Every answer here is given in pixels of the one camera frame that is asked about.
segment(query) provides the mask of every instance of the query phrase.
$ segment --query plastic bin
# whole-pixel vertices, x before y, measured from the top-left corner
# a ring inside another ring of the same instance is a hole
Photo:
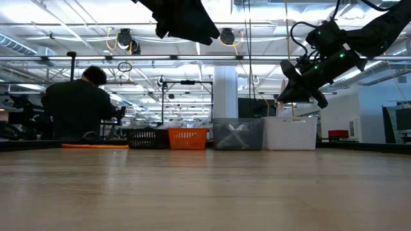
[[[314,150],[315,117],[265,117],[265,148],[268,150]]]
[[[170,146],[173,150],[204,150],[208,128],[169,128]]]
[[[128,146],[135,149],[164,149],[170,147],[168,131],[161,129],[126,130]]]
[[[262,150],[264,138],[263,119],[213,120],[214,149]]]

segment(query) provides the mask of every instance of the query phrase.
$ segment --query table surface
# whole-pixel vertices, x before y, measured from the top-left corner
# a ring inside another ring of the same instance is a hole
[[[360,151],[0,154],[2,230],[410,230],[411,158]]]

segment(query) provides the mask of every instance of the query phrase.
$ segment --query person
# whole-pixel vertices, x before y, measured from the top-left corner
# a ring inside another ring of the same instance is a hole
[[[100,136],[101,120],[111,119],[116,113],[109,94],[99,88],[106,83],[105,72],[90,66],[81,79],[46,89],[41,102],[53,117],[55,139],[81,139],[90,132]]]

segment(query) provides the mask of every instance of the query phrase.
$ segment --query workstation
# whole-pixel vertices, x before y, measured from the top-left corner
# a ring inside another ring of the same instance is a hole
[[[178,2],[0,9],[5,230],[408,230],[410,0]]]

